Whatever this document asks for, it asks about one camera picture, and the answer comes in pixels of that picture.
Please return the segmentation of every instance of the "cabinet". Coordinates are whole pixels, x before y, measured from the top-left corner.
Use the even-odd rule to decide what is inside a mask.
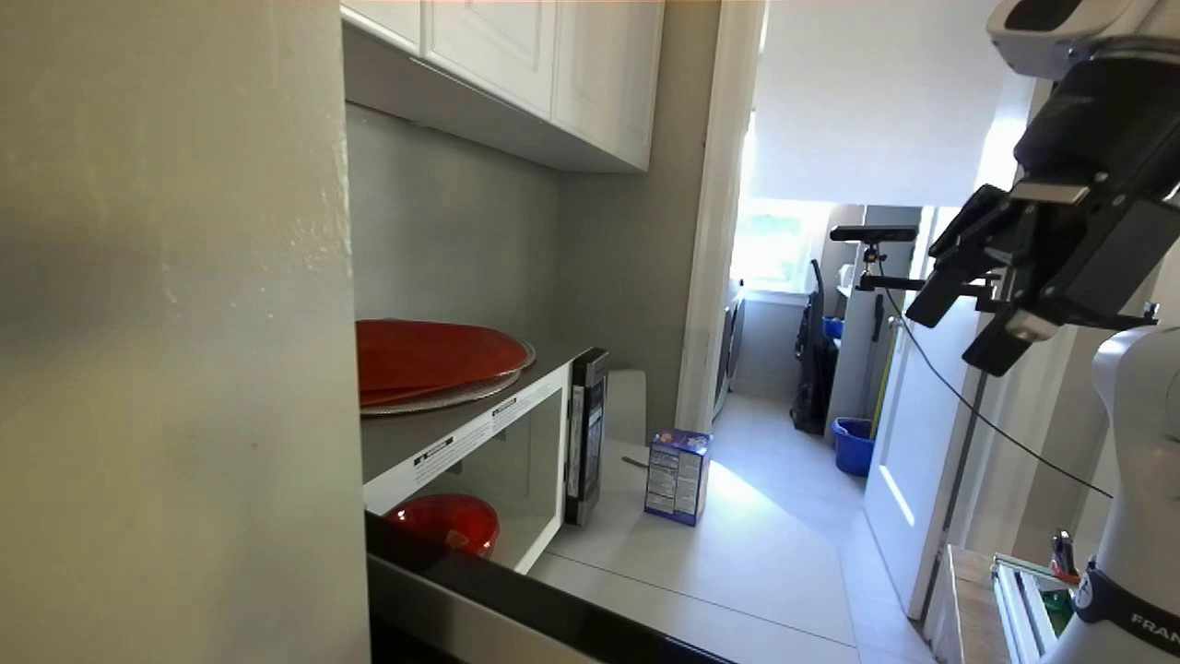
[[[346,0],[346,99],[569,174],[647,167],[661,0]]]
[[[569,358],[541,353],[495,398],[362,425],[365,514],[411,494],[480,494],[500,520],[495,559],[528,572],[560,526]]]
[[[570,0],[558,16],[553,123],[647,167],[662,5]]]
[[[421,47],[421,0],[344,0],[340,16],[387,44]]]

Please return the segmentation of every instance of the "trash can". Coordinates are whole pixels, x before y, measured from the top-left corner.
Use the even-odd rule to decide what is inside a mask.
[[[865,474],[874,463],[874,435],[865,420],[833,420],[836,470]]]

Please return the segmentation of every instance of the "hallway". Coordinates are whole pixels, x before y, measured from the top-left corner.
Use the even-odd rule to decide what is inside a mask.
[[[533,574],[740,664],[922,664],[860,514],[863,478],[836,473],[784,407],[731,393],[711,435],[700,526],[643,514],[636,441],[604,441],[604,494],[563,526]]]

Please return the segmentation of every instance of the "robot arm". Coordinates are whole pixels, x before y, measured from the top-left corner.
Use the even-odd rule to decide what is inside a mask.
[[[1155,321],[1122,307],[1180,237],[1180,0],[1005,0],[989,34],[1053,88],[1014,149],[1020,179],[966,199],[906,318],[978,294],[997,318],[963,358],[1000,375],[1057,324]]]

